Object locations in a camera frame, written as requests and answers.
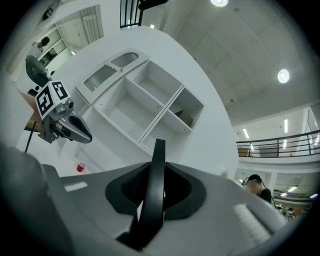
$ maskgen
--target black pole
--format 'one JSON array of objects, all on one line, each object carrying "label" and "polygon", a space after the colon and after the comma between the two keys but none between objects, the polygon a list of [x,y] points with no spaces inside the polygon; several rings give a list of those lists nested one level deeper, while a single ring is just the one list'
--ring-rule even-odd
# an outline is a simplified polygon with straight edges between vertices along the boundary
[{"label": "black pole", "polygon": [[309,155],[311,155],[311,147],[310,147],[309,135],[307,135],[306,137],[308,138],[308,145],[309,145]]},{"label": "black pole", "polygon": [[143,10],[140,10],[140,15],[139,15],[139,26],[141,26],[141,23],[142,23],[142,16],[144,14],[144,11]]},{"label": "black pole", "polygon": [[137,23],[138,5],[139,5],[139,0],[136,0],[134,23]]},{"label": "black pole", "polygon": [[127,6],[128,6],[128,0],[125,0],[125,11],[124,11],[124,24],[127,24]]},{"label": "black pole", "polygon": [[122,0],[120,0],[120,28],[121,28],[121,6],[122,6]]},{"label": "black pole", "polygon": [[28,142],[27,142],[27,144],[26,144],[24,153],[27,153],[27,151],[28,151],[29,144],[30,144],[30,141],[31,141],[31,137],[32,137],[32,134],[34,133],[36,124],[37,124],[37,122],[34,122],[34,123],[33,123],[32,130],[31,130],[31,132],[30,132],[29,139],[28,139]]},{"label": "black pole", "polygon": [[135,0],[131,0],[130,24],[132,23],[132,14],[134,12],[134,1]]}]

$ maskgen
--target white cabinet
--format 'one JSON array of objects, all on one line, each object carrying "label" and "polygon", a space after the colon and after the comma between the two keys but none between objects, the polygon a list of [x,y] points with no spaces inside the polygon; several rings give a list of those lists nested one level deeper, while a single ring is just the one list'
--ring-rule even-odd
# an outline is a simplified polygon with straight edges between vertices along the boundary
[{"label": "white cabinet", "polygon": [[163,105],[166,105],[182,86],[178,80],[152,61],[147,61],[137,67],[126,77],[142,87]]},{"label": "white cabinet", "polygon": [[166,159],[176,161],[204,107],[150,60],[110,85],[89,110],[86,100],[79,102],[83,105],[79,113],[85,116],[93,140],[79,145],[73,155],[89,162],[93,172],[150,161],[156,139],[166,141]]},{"label": "white cabinet", "polygon": [[126,136],[138,141],[164,105],[122,78],[96,101],[94,107]]},{"label": "white cabinet", "polygon": [[150,57],[138,50],[128,48],[94,68],[88,67],[88,73],[76,84],[84,98],[93,104],[111,85]]}]

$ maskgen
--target person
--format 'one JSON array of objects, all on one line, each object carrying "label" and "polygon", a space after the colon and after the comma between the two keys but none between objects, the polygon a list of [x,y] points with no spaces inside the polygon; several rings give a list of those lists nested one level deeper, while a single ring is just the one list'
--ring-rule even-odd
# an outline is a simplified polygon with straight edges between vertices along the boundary
[{"label": "person", "polygon": [[251,194],[257,195],[263,200],[266,200],[271,204],[271,191],[266,188],[262,182],[262,179],[259,175],[253,174],[248,178],[247,183],[245,184],[248,192]]},{"label": "person", "polygon": [[42,38],[40,42],[34,42],[29,51],[29,54],[38,58],[41,55],[41,53],[44,51],[44,46],[46,46],[49,42],[50,42],[50,38],[47,36]]}]

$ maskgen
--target balcony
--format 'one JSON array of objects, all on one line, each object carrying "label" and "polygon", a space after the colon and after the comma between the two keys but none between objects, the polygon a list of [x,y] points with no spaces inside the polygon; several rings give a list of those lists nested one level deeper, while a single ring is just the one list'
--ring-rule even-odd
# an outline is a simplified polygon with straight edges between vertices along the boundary
[{"label": "balcony", "polygon": [[242,158],[295,158],[320,154],[320,130],[251,141],[236,142]]}]

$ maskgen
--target small box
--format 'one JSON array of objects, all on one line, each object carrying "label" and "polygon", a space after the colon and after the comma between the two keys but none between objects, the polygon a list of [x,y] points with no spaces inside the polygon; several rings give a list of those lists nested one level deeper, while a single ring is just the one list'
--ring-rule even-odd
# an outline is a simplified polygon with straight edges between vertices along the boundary
[{"label": "small box", "polygon": [[188,113],[184,110],[181,110],[177,113],[175,113],[175,115],[180,118],[187,126],[191,126],[192,122],[194,121],[190,115],[188,115]]}]

